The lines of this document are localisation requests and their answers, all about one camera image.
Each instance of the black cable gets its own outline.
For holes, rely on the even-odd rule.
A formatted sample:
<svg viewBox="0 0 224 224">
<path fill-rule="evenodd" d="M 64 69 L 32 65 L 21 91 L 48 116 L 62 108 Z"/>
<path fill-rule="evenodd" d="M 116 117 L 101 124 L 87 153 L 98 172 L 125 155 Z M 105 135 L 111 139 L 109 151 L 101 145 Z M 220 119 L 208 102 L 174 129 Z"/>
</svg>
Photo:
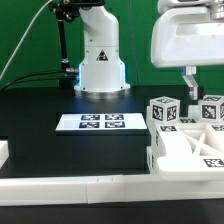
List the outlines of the black cable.
<svg viewBox="0 0 224 224">
<path fill-rule="evenodd" d="M 20 83 L 19 81 L 23 80 L 23 79 L 27 79 L 27 78 L 30 78 L 33 76 L 53 75 L 53 74 L 59 74 L 59 73 L 64 73 L 64 72 L 65 72 L 64 70 L 56 70 L 56 71 L 35 72 L 35 73 L 29 73 L 26 75 L 22 75 L 14 80 L 8 82 L 3 88 L 0 89 L 0 92 L 3 92 L 5 89 L 7 89 L 9 86 L 13 85 L 14 83 L 15 84 Z"/>
<path fill-rule="evenodd" d="M 0 89 L 0 93 L 4 92 L 8 87 L 12 85 L 17 85 L 21 83 L 26 83 L 26 82 L 40 82 L 40 81 L 53 81 L 53 80 L 59 80 L 65 78 L 64 76 L 61 77 L 56 77 L 56 78 L 46 78 L 46 79 L 29 79 L 29 80 L 23 80 L 23 81 L 17 81 L 17 82 L 10 82 L 7 85 L 5 85 L 2 89 Z M 66 77 L 67 79 L 74 80 L 74 77 Z"/>
</svg>

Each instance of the white block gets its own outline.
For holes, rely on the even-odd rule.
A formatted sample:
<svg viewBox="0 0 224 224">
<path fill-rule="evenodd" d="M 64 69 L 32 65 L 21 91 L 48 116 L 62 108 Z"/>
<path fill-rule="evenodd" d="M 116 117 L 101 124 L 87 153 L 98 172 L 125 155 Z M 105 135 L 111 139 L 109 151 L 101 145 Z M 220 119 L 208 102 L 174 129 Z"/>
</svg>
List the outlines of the white block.
<svg viewBox="0 0 224 224">
<path fill-rule="evenodd" d="M 224 119 L 224 97 L 206 95 L 199 101 L 200 118 L 202 121 L 221 122 Z"/>
<path fill-rule="evenodd" d="M 192 156 L 192 149 L 177 126 L 157 125 L 156 145 L 159 156 L 173 158 Z"/>
<path fill-rule="evenodd" d="M 224 156 L 160 157 L 159 176 L 169 181 L 224 180 Z"/>
<path fill-rule="evenodd" d="M 87 180 L 88 203 L 123 202 L 123 176 L 90 177 Z"/>
<path fill-rule="evenodd" d="M 0 141 L 0 168 L 9 157 L 8 142 Z"/>
<path fill-rule="evenodd" d="M 150 100 L 151 119 L 163 124 L 179 119 L 180 101 L 166 96 Z"/>
<path fill-rule="evenodd" d="M 207 124 L 205 132 L 207 144 L 224 153 L 224 124 Z"/>
</svg>

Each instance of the table surface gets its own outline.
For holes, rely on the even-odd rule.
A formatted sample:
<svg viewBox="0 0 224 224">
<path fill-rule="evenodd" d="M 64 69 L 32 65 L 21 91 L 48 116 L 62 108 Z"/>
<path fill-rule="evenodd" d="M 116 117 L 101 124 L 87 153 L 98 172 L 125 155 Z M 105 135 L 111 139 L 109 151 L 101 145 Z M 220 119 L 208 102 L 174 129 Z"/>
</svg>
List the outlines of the table surface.
<svg viewBox="0 0 224 224">
<path fill-rule="evenodd" d="M 10 157 L 0 178 L 148 173 L 148 133 L 57 135 L 59 118 L 64 113 L 142 113 L 145 117 L 149 100 L 159 96 L 181 99 L 185 114 L 190 102 L 187 91 L 184 86 L 142 86 L 133 87 L 124 97 L 93 100 L 59 88 L 7 90 L 0 95 L 0 138 L 8 140 Z M 223 199 L 1 207 L 0 220 L 10 224 L 217 224 L 224 222 L 223 208 Z"/>
</svg>

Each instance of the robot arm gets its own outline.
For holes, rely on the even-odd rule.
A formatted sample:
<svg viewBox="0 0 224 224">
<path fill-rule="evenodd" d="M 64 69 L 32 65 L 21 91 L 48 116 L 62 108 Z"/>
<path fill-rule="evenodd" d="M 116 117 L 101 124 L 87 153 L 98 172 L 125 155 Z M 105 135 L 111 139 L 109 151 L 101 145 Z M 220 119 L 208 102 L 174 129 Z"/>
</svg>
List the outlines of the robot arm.
<svg viewBox="0 0 224 224">
<path fill-rule="evenodd" d="M 130 88 L 119 57 L 119 23 L 104 4 L 104 0 L 61 0 L 59 5 L 64 20 L 72 22 L 80 16 L 84 25 L 85 58 L 74 87 L 77 95 L 111 98 Z"/>
</svg>

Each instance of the green wall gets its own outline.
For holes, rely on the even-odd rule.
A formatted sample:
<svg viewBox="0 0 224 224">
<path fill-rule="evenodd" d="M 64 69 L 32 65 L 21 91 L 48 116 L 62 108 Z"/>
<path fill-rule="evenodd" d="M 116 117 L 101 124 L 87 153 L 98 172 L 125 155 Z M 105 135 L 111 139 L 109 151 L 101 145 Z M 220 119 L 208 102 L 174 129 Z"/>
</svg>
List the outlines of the green wall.
<svg viewBox="0 0 224 224">
<path fill-rule="evenodd" d="M 31 19 L 47 0 L 2 0 L 0 7 L 0 71 L 12 54 Z M 152 27 L 157 20 L 156 0 L 106 0 L 108 11 L 120 22 L 120 57 L 131 85 L 184 84 L 180 69 L 157 69 L 150 61 Z M 77 67 L 83 58 L 82 22 L 66 24 L 69 58 Z M 60 69 L 57 23 L 48 9 L 41 14 L 13 60 L 0 85 L 20 75 Z M 196 79 L 209 94 L 224 94 L 223 66 L 198 68 Z M 56 86 L 56 82 L 29 86 Z"/>
</svg>

